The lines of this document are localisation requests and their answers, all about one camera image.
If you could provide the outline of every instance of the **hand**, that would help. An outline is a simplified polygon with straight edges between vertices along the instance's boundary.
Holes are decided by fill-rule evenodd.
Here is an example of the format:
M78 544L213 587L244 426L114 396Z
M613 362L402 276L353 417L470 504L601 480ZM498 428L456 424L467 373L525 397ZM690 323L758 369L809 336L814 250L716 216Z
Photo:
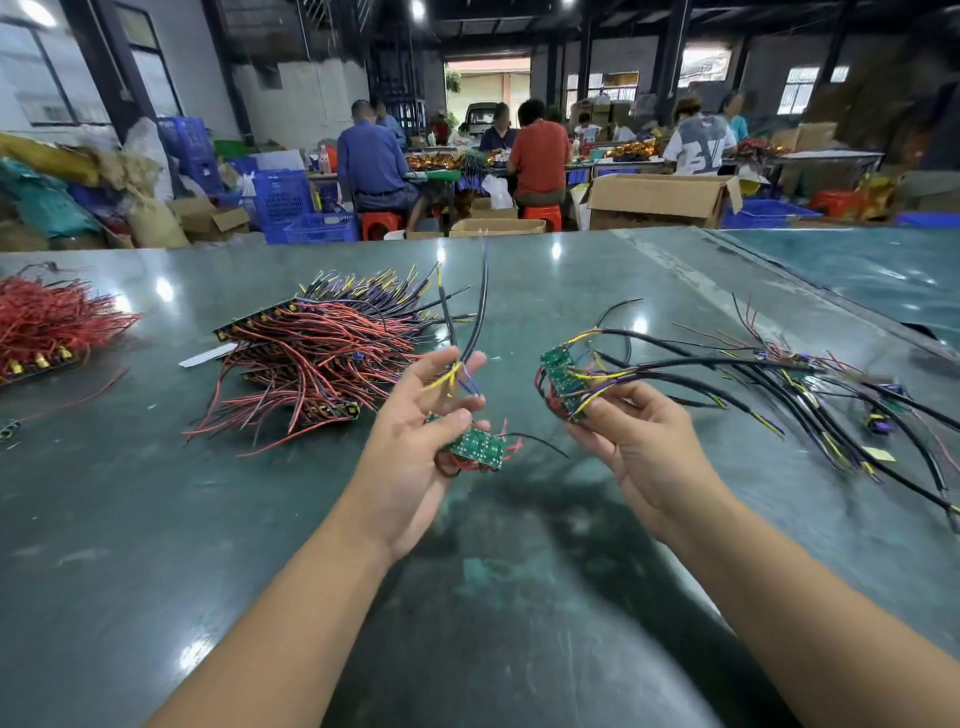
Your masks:
M437 515L449 478L434 464L437 451L456 440L472 424L470 413L483 409L483 397L451 397L446 385L425 389L453 364L456 348L431 352L410 366L376 416L370 438L360 455L353 478L341 496L351 529L385 547L396 561L413 548ZM467 362L471 374L487 363L475 352ZM433 412L439 420L428 424ZM490 423L476 426L490 430ZM438 462L446 471L456 470Z
M613 471L624 497L659 541L708 496L726 494L686 410L641 381L611 387L587 405L573 439Z

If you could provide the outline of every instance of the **green table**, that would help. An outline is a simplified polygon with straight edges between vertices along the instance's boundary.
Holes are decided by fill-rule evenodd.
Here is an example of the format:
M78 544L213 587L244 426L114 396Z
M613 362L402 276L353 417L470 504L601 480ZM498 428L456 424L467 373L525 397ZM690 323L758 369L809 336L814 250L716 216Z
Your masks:
M178 362L215 346L212 328L289 296L320 268L426 271L440 250L450 289L478 282L479 239L0 256L2 275L54 260L145 312L87 366L0 392L0 417L19 417L132 367L101 398L24 425L15 447L0 447L0 725L141 723L349 478L369 416L251 459L235 457L250 448L246 432L184 447L180 433L204 411L217 367ZM798 350L829 349L896 373L921 400L960 409L953 370L908 333L828 303L707 233L492 238L480 339L492 361L477 378L490 419L548 438L573 460L527 442L501 473L457 479L435 527L384 583L324 725L794 724L696 584L644 534L609 474L577 453L531 383L538 355L610 303L642 296L610 323L686 338L672 321L736 329L728 291L753 294ZM454 299L453 312L475 310L475 294ZM656 355L634 351L637 360ZM765 400L736 392L770 413ZM739 497L960 655L960 551L942 513L896 484L838 479L793 428L781 441L737 412L694 420ZM901 439L891 449L922 476Z

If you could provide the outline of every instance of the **blue basket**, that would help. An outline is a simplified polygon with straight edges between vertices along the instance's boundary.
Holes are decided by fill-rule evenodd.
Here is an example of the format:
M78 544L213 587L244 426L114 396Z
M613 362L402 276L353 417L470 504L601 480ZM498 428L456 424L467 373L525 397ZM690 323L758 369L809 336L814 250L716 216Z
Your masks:
M314 211L310 182L302 170L270 170L253 175L257 219L264 227L288 223Z
M203 119L164 116L157 119L156 127L163 145L173 157L180 160L217 158Z
M743 209L736 214L727 207L723 216L723 225L720 227L728 230L786 228L790 224L790 218L794 217L823 217L823 215L812 209L782 203L779 200L750 199L743 201Z
M283 229L282 240L276 230L267 232L267 242L277 244L355 243L360 239L356 215L352 212L314 212L302 215Z
M897 225L929 230L952 230L960 228L960 213L957 212L904 212L894 220Z
M227 164L229 164L233 169L237 171L237 174L240 175L249 175L252 172L259 172L260 165L256 161L256 157L238 157L235 159L228 159Z

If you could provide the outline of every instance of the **stool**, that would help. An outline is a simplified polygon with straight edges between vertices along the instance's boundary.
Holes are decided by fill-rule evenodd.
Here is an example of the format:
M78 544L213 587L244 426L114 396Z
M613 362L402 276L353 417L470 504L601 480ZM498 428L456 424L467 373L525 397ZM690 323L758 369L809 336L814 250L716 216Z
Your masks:
M551 205L550 207L525 207L523 209L524 220L544 220L546 222L547 232L560 232L564 229L564 221L560 216L560 206Z
M865 203L863 192L829 189L814 195L806 206L825 213L827 217L853 219L860 216Z
M361 212L360 214L363 216L364 240L383 240L383 236L388 232L403 229L403 216L395 212Z

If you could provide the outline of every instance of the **person in red shirt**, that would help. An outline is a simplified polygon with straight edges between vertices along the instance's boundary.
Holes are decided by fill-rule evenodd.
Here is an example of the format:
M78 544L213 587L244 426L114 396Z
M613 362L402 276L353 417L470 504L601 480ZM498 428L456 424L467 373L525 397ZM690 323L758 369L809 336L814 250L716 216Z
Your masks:
M529 99L516 110L516 135L507 172L516 173L516 203L522 207L562 205L566 199L566 163L572 146L566 129L543 116L546 106Z

